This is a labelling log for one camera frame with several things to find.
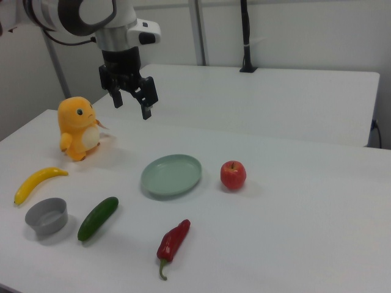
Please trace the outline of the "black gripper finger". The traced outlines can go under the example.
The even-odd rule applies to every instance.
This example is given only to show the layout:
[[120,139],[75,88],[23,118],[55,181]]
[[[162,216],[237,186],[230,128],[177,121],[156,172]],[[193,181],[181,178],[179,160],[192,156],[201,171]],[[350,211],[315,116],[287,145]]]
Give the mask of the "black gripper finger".
[[114,107],[120,108],[123,105],[120,87],[116,83],[113,83],[108,87],[108,92],[113,100]]
[[141,105],[142,118],[144,120],[149,119],[152,116],[151,110],[153,105],[158,102],[158,94],[153,78],[141,78],[133,96]]

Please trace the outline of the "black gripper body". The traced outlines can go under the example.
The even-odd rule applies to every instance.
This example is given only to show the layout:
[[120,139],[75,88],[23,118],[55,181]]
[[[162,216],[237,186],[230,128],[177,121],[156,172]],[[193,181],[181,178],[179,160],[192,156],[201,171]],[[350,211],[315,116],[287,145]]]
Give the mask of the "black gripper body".
[[140,87],[141,58],[137,46],[118,52],[102,51],[102,55],[104,64],[99,67],[99,74],[103,89],[117,86],[130,92]]

